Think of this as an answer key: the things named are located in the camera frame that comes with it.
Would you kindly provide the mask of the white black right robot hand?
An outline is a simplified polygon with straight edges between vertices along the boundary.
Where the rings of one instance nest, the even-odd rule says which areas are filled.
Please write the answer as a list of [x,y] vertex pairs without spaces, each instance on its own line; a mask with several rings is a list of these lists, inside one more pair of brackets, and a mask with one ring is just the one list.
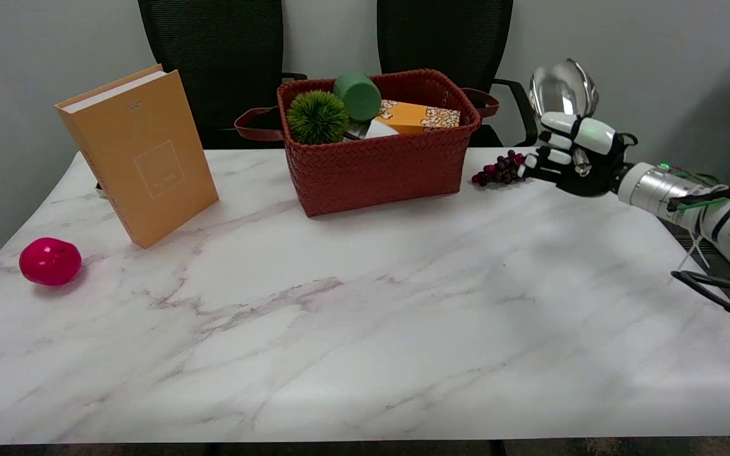
[[525,155],[516,174],[522,179],[552,182],[559,190],[583,198],[617,193],[632,168],[625,152],[638,143],[635,135],[617,132],[591,117],[550,111],[540,118],[541,144]]

